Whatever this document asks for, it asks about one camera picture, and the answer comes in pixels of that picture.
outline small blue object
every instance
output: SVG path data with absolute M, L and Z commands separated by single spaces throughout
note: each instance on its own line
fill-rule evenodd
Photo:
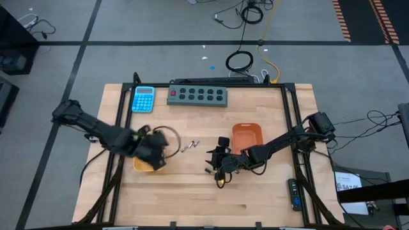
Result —
M 138 86 L 135 89 L 132 112 L 152 112 L 155 101 L 155 88 L 149 86 Z

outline wooden tabletop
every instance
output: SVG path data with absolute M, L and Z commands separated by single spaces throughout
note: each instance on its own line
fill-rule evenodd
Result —
M 296 89 L 302 118 L 317 112 L 312 86 L 297 84 Z M 121 84 L 105 85 L 99 119 L 114 124 L 120 91 Z M 152 128 L 167 125 L 179 132 L 182 146 L 193 140 L 199 140 L 200 144 L 168 159 L 166 167 L 155 173 L 136 171 L 133 159 L 127 158 L 116 225 L 168 226 L 170 221 L 177 221 L 178 226 L 243 227 L 254 226 L 255 222 L 262 222 L 265 227 L 303 226 L 301 212 L 292 210 L 289 199 L 287 180 L 295 177 L 290 148 L 272 155 L 264 175 L 241 171 L 234 174 L 232 182 L 223 189 L 217 188 L 213 176 L 204 171 L 206 167 L 211 168 L 205 162 L 211 159 L 211 154 L 206 151 L 216 147 L 219 136 L 231 137 L 234 124 L 259 124 L 264 143 L 288 131 L 280 89 L 228 88 L 228 94 L 227 108 L 168 106 L 167 88 L 157 88 L 153 112 L 132 114 L 131 128 L 135 130 L 143 125 Z M 170 142 L 167 151 L 172 152 L 176 139 L 171 132 L 164 132 Z M 317 144 L 317 147 L 318 151 L 327 152 L 324 144 Z M 92 144 L 88 160 L 99 151 L 100 144 Z M 100 195 L 107 157 L 108 154 L 104 154 L 96 159 L 84 173 L 73 221 L 81 219 Z M 311 153 L 311 166 L 318 196 L 343 222 L 328 158 Z M 307 192 L 305 196 L 310 222 L 314 222 L 311 199 Z M 111 197 L 107 200 L 107 207 L 110 205 Z

